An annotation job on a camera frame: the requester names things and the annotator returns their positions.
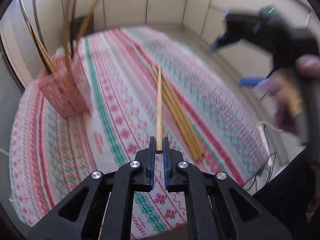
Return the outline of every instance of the white cable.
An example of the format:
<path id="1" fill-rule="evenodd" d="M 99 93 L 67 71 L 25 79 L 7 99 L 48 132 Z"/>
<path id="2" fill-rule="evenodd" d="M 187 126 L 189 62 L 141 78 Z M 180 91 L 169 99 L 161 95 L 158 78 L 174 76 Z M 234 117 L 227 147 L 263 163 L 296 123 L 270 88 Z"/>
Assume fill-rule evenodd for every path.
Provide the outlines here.
<path id="1" fill-rule="evenodd" d="M 308 27 L 308 24 L 309 24 L 309 21 L 310 21 L 310 16 L 311 16 L 311 12 L 307 16 L 306 27 Z"/>
<path id="2" fill-rule="evenodd" d="M 257 131 L 258 131 L 258 133 L 260 134 L 260 137 L 261 137 L 261 142 L 262 142 L 267 154 L 269 155 L 268 167 L 270 168 L 272 166 L 272 159 L 270 158 L 271 157 L 271 151 L 270 151 L 270 147 L 269 147 L 267 136 L 266 136 L 265 131 L 264 131 L 264 126 L 268 126 L 272 130 L 275 130 L 275 131 L 281 132 L 281 133 L 285 132 L 285 131 L 274 127 L 272 124 L 270 124 L 267 121 L 260 121 L 260 122 L 258 122 L 258 124 L 256 126 L 256 129 L 257 129 Z"/>
<path id="3" fill-rule="evenodd" d="M 0 152 L 2 152 L 3 154 L 9 156 L 9 153 L 7 153 L 4 149 L 0 148 Z"/>
<path id="4" fill-rule="evenodd" d="M 261 124 L 264 124 L 264 125 L 268 126 L 269 128 L 271 128 L 272 130 L 275 130 L 275 131 L 277 131 L 277 132 L 285 132 L 285 130 L 276 128 L 276 127 L 274 127 L 271 123 L 269 123 L 269 122 L 267 122 L 267 121 L 260 121 L 260 122 L 258 122 L 258 124 L 257 124 L 257 126 L 256 126 L 256 129 L 258 129 L 258 127 L 259 127 Z"/>

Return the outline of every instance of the table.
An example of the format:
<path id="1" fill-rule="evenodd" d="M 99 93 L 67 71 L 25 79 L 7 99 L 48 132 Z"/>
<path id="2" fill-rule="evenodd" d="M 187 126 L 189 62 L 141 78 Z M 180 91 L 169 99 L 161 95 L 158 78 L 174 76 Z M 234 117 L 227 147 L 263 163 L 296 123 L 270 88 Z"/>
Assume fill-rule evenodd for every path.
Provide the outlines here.
<path id="1" fill-rule="evenodd" d="M 61 118 L 37 81 L 24 92 L 12 127 L 12 203 L 35 225 L 95 170 L 117 170 L 148 147 L 155 135 L 156 84 L 148 65 L 162 66 L 204 147 L 205 172 L 223 171 L 243 186 L 268 160 L 257 120 L 244 111 L 221 79 L 189 48 L 149 27 L 121 28 L 81 39 L 79 56 L 91 86 L 93 111 Z M 63 57 L 58 49 L 55 57 Z M 171 148 L 194 163 L 164 104 L 164 135 Z M 135 193 L 131 238 L 187 222 L 183 193 L 164 190 L 163 160 L 156 156 L 155 185 Z"/>

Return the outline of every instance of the snowflake pattern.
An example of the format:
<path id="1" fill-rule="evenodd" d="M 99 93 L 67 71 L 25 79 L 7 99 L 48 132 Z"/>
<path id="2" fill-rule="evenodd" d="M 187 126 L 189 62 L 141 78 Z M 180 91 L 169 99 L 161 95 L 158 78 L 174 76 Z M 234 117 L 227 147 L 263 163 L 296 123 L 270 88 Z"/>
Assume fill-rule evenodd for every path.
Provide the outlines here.
<path id="1" fill-rule="evenodd" d="M 166 218 L 174 219 L 176 212 L 177 212 L 176 210 L 167 209 L 164 216 Z"/>
<path id="2" fill-rule="evenodd" d="M 117 119 L 115 119 L 115 123 L 116 124 L 122 124 L 123 123 L 123 119 L 121 117 L 118 117 Z"/>
<path id="3" fill-rule="evenodd" d="M 129 132 L 126 129 L 123 129 L 120 133 L 122 138 L 128 139 L 129 138 Z"/>
<path id="4" fill-rule="evenodd" d="M 110 112 L 117 112 L 117 111 L 118 111 L 118 106 L 117 105 L 110 106 Z"/>
<path id="5" fill-rule="evenodd" d="M 129 144 L 128 151 L 132 154 L 135 154 L 137 152 L 137 147 L 133 145 L 132 143 Z"/>
<path id="6" fill-rule="evenodd" d="M 161 194 L 157 194 L 156 195 L 156 199 L 155 199 L 155 203 L 158 203 L 158 204 L 164 204 L 165 203 L 165 199 L 167 198 L 167 196 L 165 195 L 161 195 Z"/>
<path id="7" fill-rule="evenodd" d="M 153 227 L 153 230 L 159 233 L 163 233 L 167 230 L 167 226 L 165 224 L 157 224 Z"/>

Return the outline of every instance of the human hand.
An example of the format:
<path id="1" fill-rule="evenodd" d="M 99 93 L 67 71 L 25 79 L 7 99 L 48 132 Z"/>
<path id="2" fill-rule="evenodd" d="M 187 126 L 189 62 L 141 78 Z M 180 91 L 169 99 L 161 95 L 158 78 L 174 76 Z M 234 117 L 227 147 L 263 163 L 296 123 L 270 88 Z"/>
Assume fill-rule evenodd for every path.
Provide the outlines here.
<path id="1" fill-rule="evenodd" d="M 320 77 L 320 57 L 315 55 L 304 55 L 296 61 L 297 69 L 300 74 L 309 77 Z M 268 92 L 276 100 L 276 113 L 274 119 L 276 125 L 281 129 L 297 134 L 294 121 L 289 114 L 287 97 L 281 89 L 278 78 L 271 77 L 267 81 Z M 315 175 L 315 195 L 314 199 L 308 205 L 308 212 L 314 212 L 320 205 L 320 166 L 313 165 L 311 169 Z"/>
<path id="2" fill-rule="evenodd" d="M 297 59 L 296 65 L 300 74 L 309 77 L 320 77 L 320 57 L 304 55 Z M 269 94 L 276 101 L 276 112 L 274 114 L 276 125 L 287 132 L 297 134 L 294 121 L 289 114 L 287 97 L 280 86 L 279 77 L 270 77 L 265 83 L 267 83 Z"/>

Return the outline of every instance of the floor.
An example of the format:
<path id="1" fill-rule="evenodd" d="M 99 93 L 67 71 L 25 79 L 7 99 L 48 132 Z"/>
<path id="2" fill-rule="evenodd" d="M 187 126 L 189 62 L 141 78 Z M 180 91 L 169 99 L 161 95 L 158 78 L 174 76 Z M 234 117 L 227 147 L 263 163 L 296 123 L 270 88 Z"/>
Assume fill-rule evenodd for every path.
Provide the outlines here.
<path id="1" fill-rule="evenodd" d="M 0 148 L 5 152 L 9 152 L 11 127 L 21 95 L 0 55 L 0 116 L 4 117 L 0 124 Z M 9 200 L 10 195 L 9 157 L 0 151 L 0 202 L 18 230 L 26 235 L 30 227 L 18 218 Z"/>
<path id="2" fill-rule="evenodd" d="M 199 55 L 220 78 L 225 82 L 226 86 L 234 93 L 238 100 L 244 105 L 246 110 L 257 117 L 258 120 L 266 120 L 273 123 L 273 120 L 268 113 L 266 107 L 259 102 L 259 99 L 252 89 L 241 89 L 239 88 L 238 81 L 240 79 L 239 74 L 234 70 L 228 62 L 222 58 L 219 54 L 212 54 L 208 51 L 208 44 L 199 39 L 193 32 L 188 29 L 183 29 L 181 25 L 171 26 L 170 28 L 163 26 L 152 26 L 155 29 L 161 30 L 167 33 L 172 39 L 177 40 L 187 46 L 189 46 L 197 55 Z M 287 156 L 287 150 L 283 143 L 282 138 L 275 131 L 268 131 L 268 140 L 270 140 L 271 151 L 277 151 L 281 154 L 276 158 L 274 172 L 275 174 L 280 167 L 288 162 L 289 158 Z M 26 235 L 29 227 L 22 223 L 17 217 L 12 204 L 9 201 L 11 190 L 10 190 L 10 178 L 8 169 L 8 157 L 0 153 L 0 201 L 4 206 L 9 217 L 12 219 L 13 223 L 17 228 Z M 263 171 L 259 176 L 257 176 L 257 189 L 260 189 L 265 184 L 267 180 L 268 172 Z M 249 181 L 244 189 L 249 188 L 252 181 Z M 249 191 L 250 194 L 256 192 L 255 187 Z M 168 240 L 168 239 L 188 239 L 187 226 L 177 228 L 171 232 L 167 232 L 150 239 L 152 240 Z"/>

